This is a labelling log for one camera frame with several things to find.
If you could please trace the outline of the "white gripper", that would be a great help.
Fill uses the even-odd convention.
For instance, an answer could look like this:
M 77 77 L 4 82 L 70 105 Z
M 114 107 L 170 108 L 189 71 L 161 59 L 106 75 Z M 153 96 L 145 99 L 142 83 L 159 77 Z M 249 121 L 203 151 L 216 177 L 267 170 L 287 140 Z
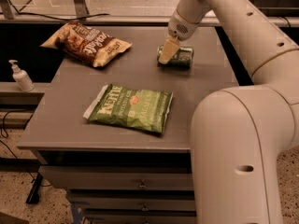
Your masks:
M 177 8 L 168 23 L 168 33 L 172 37 L 166 39 L 158 62 L 167 64 L 179 50 L 178 40 L 184 41 L 191 38 L 199 22 L 200 15 L 198 13 Z

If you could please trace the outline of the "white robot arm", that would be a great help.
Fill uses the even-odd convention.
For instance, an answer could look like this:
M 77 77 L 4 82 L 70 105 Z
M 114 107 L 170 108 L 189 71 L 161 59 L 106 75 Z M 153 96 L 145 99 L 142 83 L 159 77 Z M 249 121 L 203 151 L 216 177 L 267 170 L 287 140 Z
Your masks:
M 283 224 L 277 157 L 298 142 L 298 46 L 249 0 L 180 0 L 167 63 L 213 11 L 252 85 L 209 94 L 191 125 L 198 224 Z

